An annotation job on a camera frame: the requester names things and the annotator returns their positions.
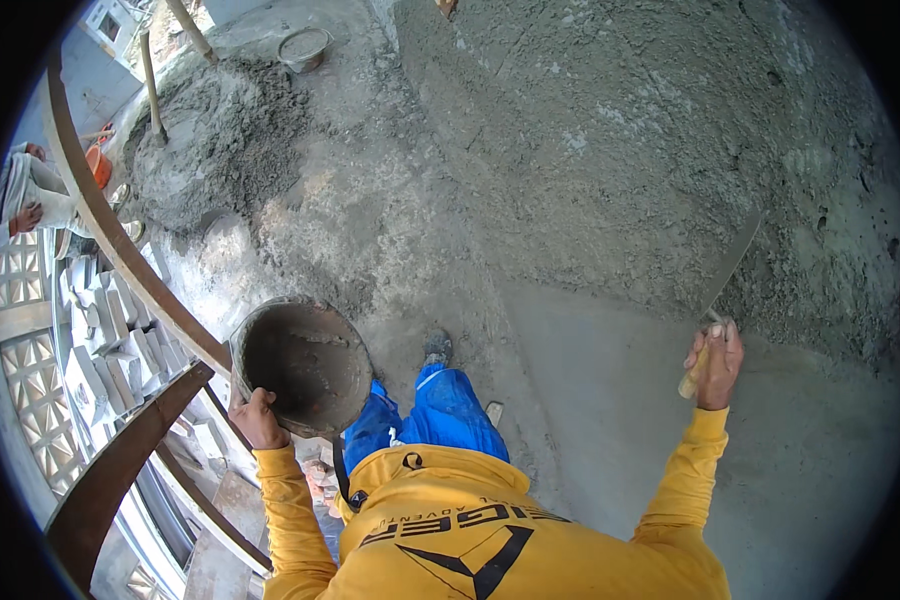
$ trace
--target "bucket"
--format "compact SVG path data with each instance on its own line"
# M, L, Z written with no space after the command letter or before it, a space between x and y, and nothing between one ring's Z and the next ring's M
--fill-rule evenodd
M110 181L110 174L113 173L113 163L99 150L99 144L94 144L87 150L87 162L90 163L96 185L100 189L106 187Z
M294 73L309 73L323 63L323 51L333 40L333 35L325 29L306 27L283 38L276 49L276 58Z
M230 339L234 385L276 394L277 423L304 438L332 437L360 415L373 369L366 344L333 306L282 296L253 309Z

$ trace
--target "hand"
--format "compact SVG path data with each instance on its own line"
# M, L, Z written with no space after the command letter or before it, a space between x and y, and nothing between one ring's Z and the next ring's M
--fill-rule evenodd
M37 146L32 142L26 142L26 153L34 155L40 162L47 162L47 151L43 149L43 146Z
M32 232L41 219L43 219L42 204L21 208L20 212L10 218L10 237Z
M696 381L696 407L707 411L719 411L730 403L733 384L744 362L744 345L740 341L737 324L731 319L726 323L715 323L705 330L697 331L684 369L696 365L696 355L706 345L709 349L709 364Z
M289 432L276 423L276 415L269 408L275 400L275 393L257 388L247 403L240 388L230 383L230 421L255 450L278 450L289 446Z

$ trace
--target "blue pants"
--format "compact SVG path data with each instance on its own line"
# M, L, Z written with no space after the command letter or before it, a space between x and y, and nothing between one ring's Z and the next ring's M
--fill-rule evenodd
M470 379L462 370L441 363L420 370L415 405L402 420L383 384L373 380L360 417L343 434L347 474L370 454L390 447L390 427L404 444L477 450L509 462L504 439L480 407Z

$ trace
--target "dirty shoe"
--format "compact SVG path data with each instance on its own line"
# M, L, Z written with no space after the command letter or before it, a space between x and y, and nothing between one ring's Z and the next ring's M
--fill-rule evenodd
M130 236L130 241L136 244L144 236L146 225L143 221L122 222L123 230Z
M423 342L423 355L426 359L423 366L435 365L442 363L449 364L453 358L453 342L450 341L450 334L444 329L434 329L427 336L427 341Z
M118 205L123 204L123 201L126 200L126 197L130 195L130 184L129 183L121 183L120 187L117 188L110 196L110 207L116 207Z

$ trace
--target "trowel blade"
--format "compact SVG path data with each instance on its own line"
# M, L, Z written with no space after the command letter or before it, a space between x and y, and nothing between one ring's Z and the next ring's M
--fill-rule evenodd
M710 285L706 289L706 294L703 295L703 302L699 306L701 314L706 314L710 307L713 306L717 296L723 291L723 286L730 281L733 271L737 270L737 265L740 264L740 261L746 254L746 249L749 248L750 242L753 241L756 230L760 228L761 220L763 220L763 211L757 206L746 217L744 228L740 230L730 249L723 255L720 267L714 271L713 277L710 279Z

